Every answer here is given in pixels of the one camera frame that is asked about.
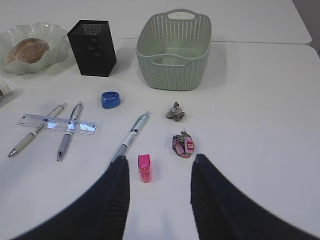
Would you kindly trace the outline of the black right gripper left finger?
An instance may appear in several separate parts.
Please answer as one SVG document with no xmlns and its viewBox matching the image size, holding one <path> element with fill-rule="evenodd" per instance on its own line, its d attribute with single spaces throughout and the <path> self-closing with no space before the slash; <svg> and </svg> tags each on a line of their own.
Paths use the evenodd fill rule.
<svg viewBox="0 0 320 240">
<path fill-rule="evenodd" d="M 119 156 L 76 201 L 17 239 L 121 240 L 129 205 L 129 165 L 125 156 Z"/>
</svg>

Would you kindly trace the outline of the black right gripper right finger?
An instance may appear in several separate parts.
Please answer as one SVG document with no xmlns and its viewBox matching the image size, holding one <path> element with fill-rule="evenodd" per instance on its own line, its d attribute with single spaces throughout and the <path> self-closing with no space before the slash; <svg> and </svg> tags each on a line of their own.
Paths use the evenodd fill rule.
<svg viewBox="0 0 320 240">
<path fill-rule="evenodd" d="M 258 205 L 204 155 L 192 164 L 190 203 L 201 240 L 315 240 Z"/>
</svg>

